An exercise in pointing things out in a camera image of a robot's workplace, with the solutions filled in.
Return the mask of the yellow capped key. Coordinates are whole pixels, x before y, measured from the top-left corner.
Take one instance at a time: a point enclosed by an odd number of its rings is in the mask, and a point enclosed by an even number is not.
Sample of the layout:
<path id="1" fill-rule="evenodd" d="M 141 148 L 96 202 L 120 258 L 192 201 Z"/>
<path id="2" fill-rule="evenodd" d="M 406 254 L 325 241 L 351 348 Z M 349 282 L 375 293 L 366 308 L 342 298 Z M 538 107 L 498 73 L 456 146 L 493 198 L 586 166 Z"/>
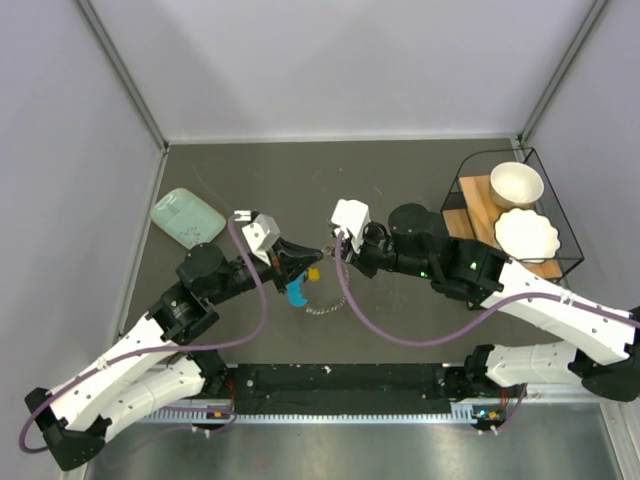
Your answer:
<path id="1" fill-rule="evenodd" d="M 311 282 L 317 282 L 321 278 L 320 271 L 317 268 L 309 268 L 307 270 L 307 278 Z"/>

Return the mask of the metal keyring with blue handle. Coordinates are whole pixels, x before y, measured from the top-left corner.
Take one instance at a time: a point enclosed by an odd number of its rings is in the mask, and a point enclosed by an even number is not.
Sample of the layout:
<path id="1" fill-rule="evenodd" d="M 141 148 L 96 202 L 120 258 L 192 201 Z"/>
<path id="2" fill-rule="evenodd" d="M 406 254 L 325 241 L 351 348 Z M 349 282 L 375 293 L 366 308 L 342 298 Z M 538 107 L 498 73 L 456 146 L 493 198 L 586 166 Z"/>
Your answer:
<path id="1" fill-rule="evenodd" d="M 342 309 L 347 303 L 346 297 L 342 296 L 338 301 L 325 306 L 313 306 L 303 294 L 302 286 L 307 281 L 304 275 L 286 286 L 286 296 L 291 306 L 303 309 L 308 315 L 320 317 L 333 314 Z"/>

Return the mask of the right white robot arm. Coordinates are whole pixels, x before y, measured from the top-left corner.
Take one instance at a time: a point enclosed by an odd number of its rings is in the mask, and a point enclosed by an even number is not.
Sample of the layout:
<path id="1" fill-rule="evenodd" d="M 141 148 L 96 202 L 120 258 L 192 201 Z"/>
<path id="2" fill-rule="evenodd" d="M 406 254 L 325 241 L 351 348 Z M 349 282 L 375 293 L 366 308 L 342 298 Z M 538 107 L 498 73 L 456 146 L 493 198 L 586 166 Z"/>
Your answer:
<path id="1" fill-rule="evenodd" d="M 395 208 L 387 224 L 370 218 L 368 206 L 341 199 L 331 216 L 334 259 L 364 276 L 380 271 L 419 277 L 447 298 L 480 309 L 459 330 L 433 340 L 397 338 L 376 325 L 387 340 L 410 347 L 449 343 L 496 311 L 555 336 L 530 346 L 476 347 L 462 367 L 446 375 L 454 398 L 490 396 L 523 384 L 579 385 L 608 400 L 639 396 L 639 312 L 583 298 L 527 269 L 481 241 L 450 236 L 441 215 L 417 203 Z"/>

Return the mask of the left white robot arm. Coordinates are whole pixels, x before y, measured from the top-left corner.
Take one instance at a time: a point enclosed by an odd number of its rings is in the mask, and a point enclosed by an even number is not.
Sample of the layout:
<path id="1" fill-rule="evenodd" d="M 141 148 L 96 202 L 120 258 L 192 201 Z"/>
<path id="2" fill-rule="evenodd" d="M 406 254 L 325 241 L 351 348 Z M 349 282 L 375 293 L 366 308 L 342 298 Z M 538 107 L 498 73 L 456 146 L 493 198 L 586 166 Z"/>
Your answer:
<path id="1" fill-rule="evenodd" d="M 221 349 L 250 342 L 265 326 L 218 344 L 196 339 L 219 319 L 215 306 L 249 290 L 280 292 L 323 254 L 278 239 L 265 259 L 242 251 L 229 260 L 213 243 L 192 248 L 166 290 L 109 350 L 73 379 L 50 390 L 36 388 L 25 398 L 27 423 L 42 433 L 44 450 L 68 472 L 96 457 L 123 429 L 174 402 L 226 387 Z"/>

